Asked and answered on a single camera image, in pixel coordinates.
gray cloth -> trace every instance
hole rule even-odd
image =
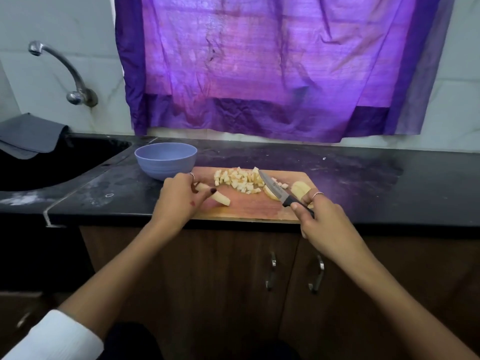
[[[67,129],[67,125],[22,114],[0,122],[0,149],[18,159],[30,159],[53,151]]]

faucet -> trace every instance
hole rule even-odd
[[[68,71],[73,77],[73,80],[75,81],[75,86],[77,88],[76,91],[67,93],[68,102],[74,105],[84,104],[90,108],[96,106],[99,103],[99,98],[97,97],[97,94],[93,90],[87,88],[84,80],[82,79],[78,71],[75,69],[75,67],[58,50],[52,48],[49,45],[43,44],[38,40],[34,40],[28,44],[28,51],[30,52],[30,54],[33,54],[37,57],[44,51],[48,52],[60,62],[62,62],[65,67],[67,67]]]

ring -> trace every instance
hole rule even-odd
[[[315,194],[312,196],[312,198],[311,198],[312,201],[314,200],[314,198],[315,198],[315,196],[316,196],[317,194],[323,194],[323,195],[325,196],[325,194],[324,194],[323,192],[317,192],[317,193],[315,193]]]

bowl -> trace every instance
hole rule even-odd
[[[150,177],[164,181],[195,166],[197,148],[181,142],[159,142],[135,150],[140,168]]]

sink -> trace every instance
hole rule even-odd
[[[0,150],[0,191],[29,191],[69,181],[131,146],[113,138],[64,137],[55,150],[21,160]]]

